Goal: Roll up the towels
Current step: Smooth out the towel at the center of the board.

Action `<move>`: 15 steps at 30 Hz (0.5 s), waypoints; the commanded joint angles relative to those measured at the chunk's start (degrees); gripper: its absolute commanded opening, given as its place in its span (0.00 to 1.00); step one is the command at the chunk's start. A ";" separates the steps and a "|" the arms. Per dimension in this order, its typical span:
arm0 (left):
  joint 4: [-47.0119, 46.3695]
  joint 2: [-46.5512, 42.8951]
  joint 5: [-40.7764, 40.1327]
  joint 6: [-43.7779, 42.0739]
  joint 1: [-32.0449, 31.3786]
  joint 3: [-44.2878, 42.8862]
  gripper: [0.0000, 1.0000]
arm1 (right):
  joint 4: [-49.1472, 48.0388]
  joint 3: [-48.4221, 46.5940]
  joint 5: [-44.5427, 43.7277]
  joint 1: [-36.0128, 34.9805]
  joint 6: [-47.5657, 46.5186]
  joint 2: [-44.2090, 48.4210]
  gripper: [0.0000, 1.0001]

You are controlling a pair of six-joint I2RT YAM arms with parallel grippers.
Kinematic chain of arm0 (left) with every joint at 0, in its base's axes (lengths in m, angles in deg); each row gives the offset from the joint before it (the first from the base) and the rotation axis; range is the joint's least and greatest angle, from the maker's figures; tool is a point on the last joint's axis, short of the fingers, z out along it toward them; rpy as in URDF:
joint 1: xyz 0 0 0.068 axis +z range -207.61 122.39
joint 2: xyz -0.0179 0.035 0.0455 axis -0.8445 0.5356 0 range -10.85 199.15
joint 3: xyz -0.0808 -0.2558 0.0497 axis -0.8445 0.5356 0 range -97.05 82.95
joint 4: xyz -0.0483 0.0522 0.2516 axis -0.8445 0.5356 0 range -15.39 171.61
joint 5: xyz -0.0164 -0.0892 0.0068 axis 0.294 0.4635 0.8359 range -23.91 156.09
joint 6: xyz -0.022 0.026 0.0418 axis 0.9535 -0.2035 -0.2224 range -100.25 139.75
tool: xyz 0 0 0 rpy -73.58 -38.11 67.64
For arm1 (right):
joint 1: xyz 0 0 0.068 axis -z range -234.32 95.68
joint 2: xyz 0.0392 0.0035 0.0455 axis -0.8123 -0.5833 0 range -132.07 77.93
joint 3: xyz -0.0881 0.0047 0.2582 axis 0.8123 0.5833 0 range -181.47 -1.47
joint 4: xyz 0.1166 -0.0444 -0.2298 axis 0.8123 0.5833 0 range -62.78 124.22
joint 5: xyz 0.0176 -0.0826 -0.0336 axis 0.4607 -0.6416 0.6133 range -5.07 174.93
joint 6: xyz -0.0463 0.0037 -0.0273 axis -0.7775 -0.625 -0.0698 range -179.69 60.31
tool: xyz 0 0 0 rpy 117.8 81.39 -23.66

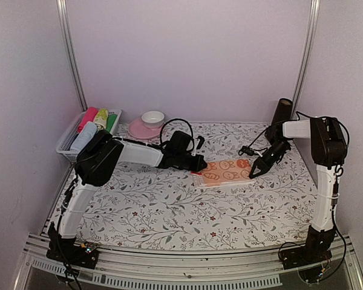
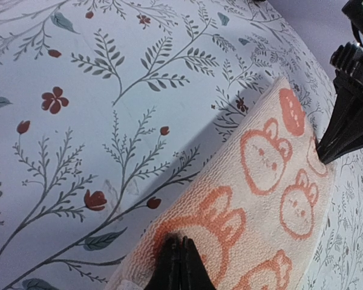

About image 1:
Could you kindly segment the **orange patterned towel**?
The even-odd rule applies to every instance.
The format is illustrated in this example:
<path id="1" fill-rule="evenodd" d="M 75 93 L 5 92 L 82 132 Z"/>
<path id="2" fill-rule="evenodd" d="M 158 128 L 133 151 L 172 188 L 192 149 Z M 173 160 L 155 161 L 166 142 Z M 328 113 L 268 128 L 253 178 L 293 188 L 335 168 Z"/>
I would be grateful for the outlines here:
<path id="1" fill-rule="evenodd" d="M 246 185 L 255 182 L 249 178 L 252 166 L 248 159 L 232 159 L 208 162 L 207 168 L 191 172 L 198 188 L 213 188 L 233 185 Z"/>

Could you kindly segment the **light blue towel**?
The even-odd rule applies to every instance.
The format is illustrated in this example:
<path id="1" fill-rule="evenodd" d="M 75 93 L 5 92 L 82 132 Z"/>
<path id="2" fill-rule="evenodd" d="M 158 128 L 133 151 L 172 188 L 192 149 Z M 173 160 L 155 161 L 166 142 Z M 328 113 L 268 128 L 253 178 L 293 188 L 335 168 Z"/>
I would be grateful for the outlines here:
<path id="1" fill-rule="evenodd" d="M 97 126 L 93 122 L 88 122 L 71 144 L 70 151 L 80 152 L 91 141 L 96 132 Z"/>

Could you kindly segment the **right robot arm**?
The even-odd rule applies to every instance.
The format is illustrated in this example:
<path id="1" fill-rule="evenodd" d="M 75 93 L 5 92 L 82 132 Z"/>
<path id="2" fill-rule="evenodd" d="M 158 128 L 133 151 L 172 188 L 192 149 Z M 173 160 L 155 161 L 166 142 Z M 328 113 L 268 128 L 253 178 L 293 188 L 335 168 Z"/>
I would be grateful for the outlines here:
<path id="1" fill-rule="evenodd" d="M 305 120 L 279 121 L 271 126 L 272 140 L 253 162 L 249 178 L 266 174 L 290 150 L 289 140 L 309 139 L 311 156 L 317 171 L 315 213 L 309 226 L 301 258 L 314 263 L 333 242 L 337 226 L 335 208 L 339 198 L 339 179 L 348 153 L 349 133 L 335 117 L 308 117 Z"/>

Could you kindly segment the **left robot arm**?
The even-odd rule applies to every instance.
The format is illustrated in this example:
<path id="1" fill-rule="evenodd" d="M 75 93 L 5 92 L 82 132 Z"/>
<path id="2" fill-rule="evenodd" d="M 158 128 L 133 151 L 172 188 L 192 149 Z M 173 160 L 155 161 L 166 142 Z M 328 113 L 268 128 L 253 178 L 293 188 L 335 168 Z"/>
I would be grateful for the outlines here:
<path id="1" fill-rule="evenodd" d="M 98 188 L 108 183 L 118 163 L 199 172 L 208 166 L 203 155 L 196 153 L 203 143 L 202 136 L 194 138 L 180 130 L 161 144 L 115 137 L 105 130 L 96 133 L 78 154 L 75 176 L 65 194 L 60 217 L 48 229 L 54 252 L 64 262 L 77 258 L 78 250 L 73 245 L 77 226 L 90 199 Z"/>

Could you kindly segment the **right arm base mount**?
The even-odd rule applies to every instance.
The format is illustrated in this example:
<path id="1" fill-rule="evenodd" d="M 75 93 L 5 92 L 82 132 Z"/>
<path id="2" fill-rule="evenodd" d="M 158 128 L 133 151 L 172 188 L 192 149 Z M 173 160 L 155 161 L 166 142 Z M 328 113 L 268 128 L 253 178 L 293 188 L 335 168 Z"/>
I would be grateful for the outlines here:
<path id="1" fill-rule="evenodd" d="M 284 269 L 292 269 L 328 261 L 332 258 L 332 254 L 330 250 L 314 253 L 308 251 L 306 246 L 285 242 L 278 250 L 278 258 Z"/>

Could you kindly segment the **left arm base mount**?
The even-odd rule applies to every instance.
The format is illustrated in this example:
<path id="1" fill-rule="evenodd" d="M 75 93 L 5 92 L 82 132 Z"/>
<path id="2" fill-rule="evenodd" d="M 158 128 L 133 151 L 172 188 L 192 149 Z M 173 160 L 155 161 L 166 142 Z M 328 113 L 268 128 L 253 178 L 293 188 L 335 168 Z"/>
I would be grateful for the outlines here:
<path id="1" fill-rule="evenodd" d="M 95 269 L 99 257 L 96 249 L 87 245 L 75 245 L 75 239 L 51 237 L 46 257 L 71 266 Z"/>

